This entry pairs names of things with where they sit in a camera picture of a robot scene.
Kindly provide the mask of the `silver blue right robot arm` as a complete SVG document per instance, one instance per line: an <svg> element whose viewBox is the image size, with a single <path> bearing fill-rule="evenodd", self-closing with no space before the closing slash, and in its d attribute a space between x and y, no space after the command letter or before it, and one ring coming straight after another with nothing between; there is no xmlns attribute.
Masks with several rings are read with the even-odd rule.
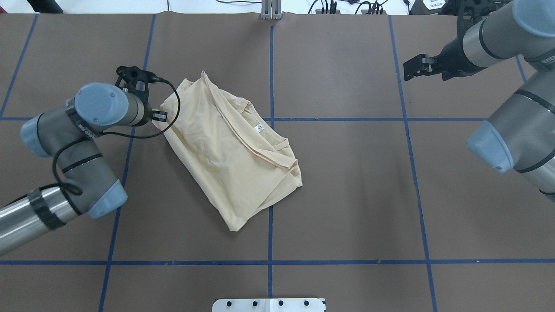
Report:
<svg viewBox="0 0 555 312"><path fill-rule="evenodd" d="M440 14L456 16L456 37L438 53L403 64L404 80L440 75L461 79L520 58L534 69L521 79L492 76L484 87L505 101L466 146L496 172L514 171L554 200L554 2L447 0Z"/></svg>

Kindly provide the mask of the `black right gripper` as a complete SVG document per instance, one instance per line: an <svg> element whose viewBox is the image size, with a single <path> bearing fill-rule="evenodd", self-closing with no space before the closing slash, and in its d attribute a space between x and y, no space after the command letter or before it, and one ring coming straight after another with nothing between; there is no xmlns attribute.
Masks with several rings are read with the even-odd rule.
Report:
<svg viewBox="0 0 555 312"><path fill-rule="evenodd" d="M442 81L473 75L473 64L464 55L459 39L446 44L435 57L419 54L404 62L404 81L430 75L441 75Z"/></svg>

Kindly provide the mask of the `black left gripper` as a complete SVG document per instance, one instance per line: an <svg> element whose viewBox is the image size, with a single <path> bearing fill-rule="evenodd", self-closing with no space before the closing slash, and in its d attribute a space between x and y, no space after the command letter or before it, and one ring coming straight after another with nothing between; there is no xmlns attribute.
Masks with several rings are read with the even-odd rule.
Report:
<svg viewBox="0 0 555 312"><path fill-rule="evenodd" d="M168 113L161 112L161 110L158 109L146 110L143 114L143 124L152 120L157 122L166 122L168 120Z"/></svg>

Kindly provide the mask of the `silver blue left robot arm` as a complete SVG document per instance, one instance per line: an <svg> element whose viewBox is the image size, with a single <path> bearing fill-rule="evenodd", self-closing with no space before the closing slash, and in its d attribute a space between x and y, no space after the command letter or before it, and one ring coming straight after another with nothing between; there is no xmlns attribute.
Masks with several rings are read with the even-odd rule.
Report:
<svg viewBox="0 0 555 312"><path fill-rule="evenodd" d="M136 127L168 113L151 109L147 90L127 91L107 83L89 83L61 107L22 125L26 148L51 158L55 182L29 191L1 209L1 255L82 215L99 218L127 201L122 181L113 172L96 139L113 136L111 127Z"/></svg>

